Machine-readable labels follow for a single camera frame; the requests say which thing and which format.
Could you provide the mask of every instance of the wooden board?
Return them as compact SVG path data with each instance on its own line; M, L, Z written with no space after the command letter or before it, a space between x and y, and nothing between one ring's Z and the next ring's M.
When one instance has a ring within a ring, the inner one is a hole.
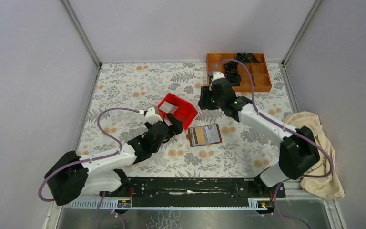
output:
M263 53L253 53L256 59L260 63L254 63L251 60L251 63L245 63L246 68L249 70L252 75L252 80L254 83L254 91L255 92L269 92L272 88L269 71L267 69L266 59L264 58ZM215 67L215 65L225 59L235 59L236 53L209 53L207 54L207 74ZM224 64L218 66L217 70L224 73ZM250 85L250 79L241 65L238 65L238 73L240 74L242 80L240 86L233 86L233 90L236 92L251 92L252 87ZM210 79L207 77L207 85L210 85Z

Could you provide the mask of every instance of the floral tablecloth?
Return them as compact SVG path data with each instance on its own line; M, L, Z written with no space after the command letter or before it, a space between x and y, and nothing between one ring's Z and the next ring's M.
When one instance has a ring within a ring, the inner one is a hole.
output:
M257 106L282 120L291 113L283 76L277 63L268 69L273 88L256 93ZM254 177L278 161L278 147L249 126L237 123L219 111L201 111L197 106L200 87L206 85L205 63L104 64L82 133L78 154L94 154L117 148L96 125L100 112L112 107L146 109L157 105L169 92L194 104L199 114L191 126L217 123L221 144L190 147L186 133L163 144L146 161L123 169L130 177ZM250 97L250 93L238 95ZM103 116L104 130L123 143L146 132L143 116L111 111Z

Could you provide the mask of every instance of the red bin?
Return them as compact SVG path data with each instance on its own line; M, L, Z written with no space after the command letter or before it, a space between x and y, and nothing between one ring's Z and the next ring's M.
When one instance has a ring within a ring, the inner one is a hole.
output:
M183 128L187 130L190 126L196 115L198 114L197 110L193 106L193 104L189 103L186 100L183 100L172 93L168 93L161 103L158 104L158 109L160 116L164 119L168 119L166 117L166 112L162 111L160 107L164 102L168 102L173 106L177 106L177 110L172 114L176 119L183 122Z

